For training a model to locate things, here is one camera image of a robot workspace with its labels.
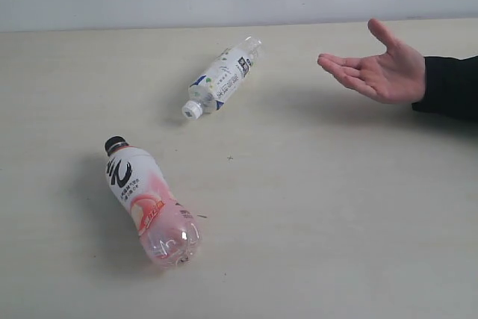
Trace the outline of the person's open hand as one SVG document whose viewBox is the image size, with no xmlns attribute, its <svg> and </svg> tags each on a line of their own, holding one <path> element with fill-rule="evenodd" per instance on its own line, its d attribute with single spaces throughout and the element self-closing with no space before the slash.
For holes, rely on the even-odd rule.
<svg viewBox="0 0 478 319">
<path fill-rule="evenodd" d="M 365 58 L 320 54 L 317 64 L 345 88 L 383 104 L 419 102 L 426 90 L 425 57 L 396 37 L 378 19 L 367 22 L 369 32 L 386 47 Z"/>
</svg>

